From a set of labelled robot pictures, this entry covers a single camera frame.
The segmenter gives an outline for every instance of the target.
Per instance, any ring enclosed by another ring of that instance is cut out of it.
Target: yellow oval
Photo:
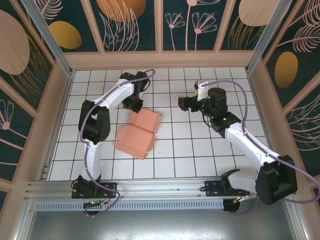
[[[28,35],[9,13],[0,10],[0,69],[8,74],[21,74],[30,56]]]
[[[96,2],[108,18],[117,22],[128,22],[132,19],[126,14],[123,2],[128,11],[131,9],[134,12],[136,18],[139,18],[146,9],[146,0],[97,0]]]
[[[285,89],[295,80],[298,72],[298,59],[292,52],[282,53],[275,64],[274,77],[276,84]]]
[[[78,30],[65,21],[55,21],[49,26],[57,43],[65,49],[76,49],[81,46],[82,38]]]
[[[239,18],[245,25],[266,25],[274,13],[279,0],[241,0]]]

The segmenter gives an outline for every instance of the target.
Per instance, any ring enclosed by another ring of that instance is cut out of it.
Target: dark teal wallpaper
[[[6,196],[7,196],[7,193],[5,191],[0,191],[0,213],[1,213],[2,207],[5,203]]]
[[[320,2],[306,0],[266,63],[282,106],[320,71]]]
[[[221,50],[253,50],[277,1],[236,0]]]
[[[155,51],[154,0],[90,0],[106,52]]]
[[[306,171],[312,176],[320,175],[320,85],[286,119]]]
[[[27,13],[27,11],[26,11],[26,9],[25,9],[24,5],[21,3],[21,1],[20,1],[20,0],[18,0],[18,3],[20,4],[20,6],[21,6],[22,10],[24,11],[25,15],[28,17],[29,22],[32,24],[32,26],[33,26],[33,28],[35,29],[35,31],[36,31],[36,32],[38,33],[38,35],[41,37],[42,42],[43,42],[43,43],[44,43],[44,45],[46,46],[46,49],[48,49],[48,51],[50,52],[50,54],[51,54],[52,58],[55,60],[55,59],[56,59],[56,57],[55,57],[55,56],[54,56],[54,54],[51,52],[51,50],[50,50],[50,48],[48,47],[48,45],[47,45],[46,41],[44,41],[44,39],[43,39],[43,37],[42,37],[41,33],[39,32],[39,30],[38,30],[38,28],[36,27],[36,25],[34,24],[34,22],[31,20],[31,18],[30,18],[30,16],[28,15],[28,13]]]
[[[0,33],[0,77],[37,109],[52,65],[9,0],[0,2]]]
[[[278,29],[275,31],[275,33],[274,33],[274,35],[272,36],[269,44],[268,44],[268,45],[266,46],[266,48],[265,48],[265,50],[264,50],[264,52],[263,52],[263,54],[262,54],[262,57],[263,57],[263,58],[265,58],[265,56],[266,56],[266,54],[268,53],[271,45],[274,43],[274,40],[275,40],[276,36],[278,36],[279,32],[281,31],[281,28],[282,28],[283,25],[285,24],[287,18],[289,17],[289,15],[290,15],[292,9],[294,8],[294,6],[296,5],[297,1],[298,1],[298,0],[292,0],[291,5],[290,5],[288,11],[286,12],[286,14],[285,14],[285,16],[283,17],[280,25],[278,26]]]
[[[33,117],[0,90],[0,178],[11,181]]]
[[[64,53],[98,51],[80,0],[35,2]]]
[[[313,191],[314,191],[314,194],[317,196],[318,192],[319,192],[318,188],[314,188]]]
[[[164,0],[163,50],[213,50],[226,2]]]

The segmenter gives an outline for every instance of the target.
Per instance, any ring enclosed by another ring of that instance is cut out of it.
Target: open box
[[[155,144],[155,136],[162,115],[142,108],[132,112],[129,125],[121,126],[114,147],[138,159],[145,159]]]

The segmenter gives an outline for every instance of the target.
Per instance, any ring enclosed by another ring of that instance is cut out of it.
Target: white tile floor
[[[78,121],[83,101],[93,101],[107,92],[122,73],[136,74],[138,70],[76,72],[51,163],[49,181],[74,180],[81,172],[84,150],[79,139]],[[101,178],[115,180],[210,177],[220,176],[236,167],[255,171],[238,148],[205,125],[201,113],[185,112],[178,107],[179,96],[194,96],[196,80],[233,80],[247,91],[247,128],[262,143],[267,144],[244,69],[163,68],[155,71],[153,81],[142,97],[144,108],[162,114],[153,150],[145,160],[116,150],[113,141],[116,139],[117,129],[128,123],[131,112],[121,106],[111,110],[111,132],[103,144],[100,160]],[[228,83],[218,86],[227,91],[229,111],[243,119],[245,101],[240,89]]]

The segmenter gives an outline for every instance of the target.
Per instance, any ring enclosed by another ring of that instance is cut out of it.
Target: flower illustration
[[[188,51],[188,26],[189,26],[189,16],[191,7],[197,5],[210,5],[217,4],[220,0],[186,0],[186,3],[189,5],[188,13],[186,17],[186,28],[185,28],[185,50]]]
[[[172,29],[183,27],[184,25],[186,25],[186,22],[183,21],[184,18],[181,16],[181,13],[179,13],[179,14],[173,13],[172,16],[171,16],[171,13],[167,13],[165,15],[165,19],[166,19],[166,22],[168,23],[169,28],[170,28],[172,46],[173,46],[173,50],[175,51],[176,48],[175,48],[175,43],[174,43],[174,37],[172,34]]]
[[[5,130],[5,131],[9,130],[9,131],[13,132],[14,134],[17,134],[18,136],[26,139],[27,138],[26,136],[14,131],[10,128],[10,122],[11,122],[12,116],[14,114],[14,109],[15,109],[15,105],[11,101],[8,101],[7,105],[6,105],[6,103],[3,99],[0,100],[0,130]],[[8,142],[8,141],[1,139],[1,138],[0,138],[0,142],[7,144],[11,147],[14,147],[16,149],[19,149],[19,150],[24,149],[23,147],[15,145],[15,144]],[[3,162],[0,162],[0,164],[10,165],[9,163],[3,163]]]
[[[197,50],[198,34],[209,33],[217,30],[215,13],[204,13],[199,18],[199,12],[192,14],[192,24],[195,32],[194,50]]]
[[[220,0],[186,0],[189,6],[216,4]]]
[[[0,129],[10,129],[10,121],[14,114],[15,105],[8,101],[7,106],[3,99],[0,100]]]

